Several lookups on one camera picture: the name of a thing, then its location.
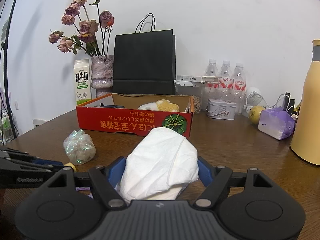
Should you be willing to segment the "small wooden block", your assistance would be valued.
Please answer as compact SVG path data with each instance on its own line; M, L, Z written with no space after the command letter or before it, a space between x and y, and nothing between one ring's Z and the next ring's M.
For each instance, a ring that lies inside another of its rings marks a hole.
M70 167L70 168L73 169L74 172L77 171L77 170L76 170L76 167L75 167L72 163L66 163L66 164L64 165L64 167Z

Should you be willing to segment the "white cloth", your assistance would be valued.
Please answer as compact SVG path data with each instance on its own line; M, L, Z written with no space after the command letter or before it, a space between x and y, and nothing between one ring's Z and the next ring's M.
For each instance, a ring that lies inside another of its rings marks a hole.
M117 191L125 202L175 200L199 179L197 149L172 129L157 127L126 159Z

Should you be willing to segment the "yellow white hamster plush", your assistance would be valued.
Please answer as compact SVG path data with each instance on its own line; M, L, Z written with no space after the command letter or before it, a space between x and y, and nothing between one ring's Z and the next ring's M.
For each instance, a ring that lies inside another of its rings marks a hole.
M163 111L163 112L179 112L179 106L171 103L167 99L160 99L156 102L146 103L138 107L140 110Z

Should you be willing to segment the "navy blue zip pouch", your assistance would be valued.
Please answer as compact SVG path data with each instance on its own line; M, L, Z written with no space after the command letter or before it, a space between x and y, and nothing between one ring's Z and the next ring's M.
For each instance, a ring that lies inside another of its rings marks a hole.
M115 109L125 109L122 105L104 105L103 103L96 105L98 108L115 108Z

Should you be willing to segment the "iridescent crumpled plastic bag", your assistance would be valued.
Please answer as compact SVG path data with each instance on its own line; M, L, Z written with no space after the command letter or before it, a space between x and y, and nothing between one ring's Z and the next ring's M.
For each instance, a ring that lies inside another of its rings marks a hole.
M86 134L83 129L74 130L64 140L63 148L69 161L75 166L91 161L96 154L91 136Z

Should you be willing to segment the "red cardboard pumpkin box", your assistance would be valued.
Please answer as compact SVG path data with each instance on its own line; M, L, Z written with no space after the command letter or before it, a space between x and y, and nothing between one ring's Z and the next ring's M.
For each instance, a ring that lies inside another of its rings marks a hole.
M179 112L140 110L146 103L167 99L179 106ZM122 105L125 109L98 108ZM166 127L190 137L194 104L192 97L180 95L123 95L108 93L76 106L79 127L92 131L130 133L146 136L153 128Z

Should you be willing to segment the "pale floral tin box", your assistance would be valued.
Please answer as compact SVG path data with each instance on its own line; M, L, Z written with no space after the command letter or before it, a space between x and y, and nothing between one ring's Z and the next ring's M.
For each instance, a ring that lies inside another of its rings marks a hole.
M208 99L207 116L211 119L234 120L236 103L228 100Z

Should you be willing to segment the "yellow green apple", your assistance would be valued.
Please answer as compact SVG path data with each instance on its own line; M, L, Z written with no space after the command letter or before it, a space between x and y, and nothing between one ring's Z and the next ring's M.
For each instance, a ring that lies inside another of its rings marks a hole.
M259 124L261 112L263 110L265 110L265 108L263 106L254 106L251 108L251 110L249 111L249 114L248 114L248 118L252 124L254 124L254 125Z

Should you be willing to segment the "purple tissue packet bag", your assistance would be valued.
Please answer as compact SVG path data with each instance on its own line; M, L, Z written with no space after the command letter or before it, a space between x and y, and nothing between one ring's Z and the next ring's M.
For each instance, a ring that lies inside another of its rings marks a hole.
M265 109L260 114L259 131L277 140L283 140L292 135L295 120L282 107Z

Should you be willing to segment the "clear water bottle left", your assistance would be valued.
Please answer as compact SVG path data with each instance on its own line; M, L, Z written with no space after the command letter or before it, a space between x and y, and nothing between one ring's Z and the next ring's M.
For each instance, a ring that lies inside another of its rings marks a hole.
M209 59L208 66L204 72L205 85L202 92L202 107L207 106L209 99L215 99L219 87L219 71L215 59Z

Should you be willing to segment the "clear water bottle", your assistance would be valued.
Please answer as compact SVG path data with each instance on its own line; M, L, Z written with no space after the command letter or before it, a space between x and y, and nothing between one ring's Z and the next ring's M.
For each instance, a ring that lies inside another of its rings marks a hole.
M245 92L246 76L244 72L244 65L242 63L236 63L233 72L233 99L236 103L236 114L242 114Z
M219 74L219 97L222 100L232 101L233 78L231 74L231 63L223 61Z
M208 66L204 72L205 85L202 92L202 107L207 106L209 99L215 99L219 87L219 71L215 59L209 59Z

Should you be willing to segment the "small white desk fan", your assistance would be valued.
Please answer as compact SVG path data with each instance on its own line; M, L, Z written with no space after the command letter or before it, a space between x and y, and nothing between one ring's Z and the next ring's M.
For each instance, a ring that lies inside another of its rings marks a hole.
M246 90L243 115L248 117L250 110L261 103L263 97L261 91L255 87L249 87Z

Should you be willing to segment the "clear water bottle middle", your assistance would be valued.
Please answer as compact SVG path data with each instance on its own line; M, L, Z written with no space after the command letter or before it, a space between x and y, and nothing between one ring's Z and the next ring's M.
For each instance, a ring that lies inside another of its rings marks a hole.
M231 63L223 61L219 74L219 97L222 100L232 101L233 78L231 74Z

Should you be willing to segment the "yellow thermos jug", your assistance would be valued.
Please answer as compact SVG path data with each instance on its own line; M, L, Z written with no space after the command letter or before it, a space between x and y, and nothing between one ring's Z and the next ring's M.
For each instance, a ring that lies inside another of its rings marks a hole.
M290 148L304 161L319 165L319 39L313 40L310 68Z

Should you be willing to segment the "clear food container with lid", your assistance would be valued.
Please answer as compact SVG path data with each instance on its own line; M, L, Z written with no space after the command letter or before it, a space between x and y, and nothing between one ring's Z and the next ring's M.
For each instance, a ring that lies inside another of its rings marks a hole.
M200 83L175 80L176 95L191 96L194 104L194 113L201 113L202 87Z

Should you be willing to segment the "clear water bottle right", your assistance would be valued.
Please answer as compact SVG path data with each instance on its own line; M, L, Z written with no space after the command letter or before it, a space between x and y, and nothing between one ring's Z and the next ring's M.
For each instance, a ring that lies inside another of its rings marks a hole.
M242 63L236 63L233 72L233 99L236 103L236 114L242 114L245 92L246 76L244 72L244 65Z

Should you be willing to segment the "white green milk carton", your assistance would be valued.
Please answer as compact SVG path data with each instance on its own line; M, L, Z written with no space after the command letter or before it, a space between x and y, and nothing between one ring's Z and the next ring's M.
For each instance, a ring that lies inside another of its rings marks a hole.
M92 100L89 59L76 60L73 72L76 104Z

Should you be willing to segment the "white flat carton box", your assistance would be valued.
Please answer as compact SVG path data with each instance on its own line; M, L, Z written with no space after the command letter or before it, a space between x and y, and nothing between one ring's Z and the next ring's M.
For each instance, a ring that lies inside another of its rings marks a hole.
M192 76L192 75L178 75L177 81L189 81L197 83L219 83L220 79L217 76Z

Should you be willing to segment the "purple textured flower vase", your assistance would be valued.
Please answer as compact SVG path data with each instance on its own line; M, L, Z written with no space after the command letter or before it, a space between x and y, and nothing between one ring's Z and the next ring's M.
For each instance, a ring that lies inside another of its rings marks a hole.
M95 97L98 98L112 92L114 56L93 56L91 60L91 87L95 89Z

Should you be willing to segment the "black paper shopping bag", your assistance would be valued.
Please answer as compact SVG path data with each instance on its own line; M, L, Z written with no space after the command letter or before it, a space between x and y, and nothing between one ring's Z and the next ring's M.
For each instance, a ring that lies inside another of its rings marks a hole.
M114 43L113 88L118 94L174 95L176 46L172 29L155 30L147 14L131 34L117 35Z

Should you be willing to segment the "dried pink roses bouquet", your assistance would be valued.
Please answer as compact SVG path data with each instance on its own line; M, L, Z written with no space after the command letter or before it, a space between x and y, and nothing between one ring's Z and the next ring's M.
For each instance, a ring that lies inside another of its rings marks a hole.
M61 17L61 23L73 26L74 34L68 36L63 31L51 31L49 42L56 44L62 53L76 55L82 50L90 57L108 55L114 16L108 10L100 10L100 1L72 0Z

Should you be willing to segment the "black light stand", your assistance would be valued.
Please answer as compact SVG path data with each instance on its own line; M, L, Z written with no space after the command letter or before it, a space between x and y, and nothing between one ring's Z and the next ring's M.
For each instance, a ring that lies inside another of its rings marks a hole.
M10 106L10 96L9 96L9 78L8 78L8 47L9 47L9 34L10 34L10 27L11 27L11 22L12 22L12 17L14 14L14 10L16 7L17 0L13 0L11 9L10 9L10 14L8 18L8 24L7 24L7 29L5 32L5 40L2 43L2 49L3 49L3 78L4 78L4 95L5 95L5 102L6 102L6 110L7 110L7 115L9 117L10 121L10 127L12 130L12 134L14 139L16 139L17 136L17 128L15 127L14 123L14 117L13 113L11 110Z

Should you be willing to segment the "purple woven drawstring pouch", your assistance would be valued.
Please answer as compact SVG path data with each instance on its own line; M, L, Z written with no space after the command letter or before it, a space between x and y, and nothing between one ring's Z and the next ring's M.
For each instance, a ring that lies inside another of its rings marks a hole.
M84 194L90 198L93 198L91 189L89 187L76 187L75 189L77 192L80 192L81 194Z

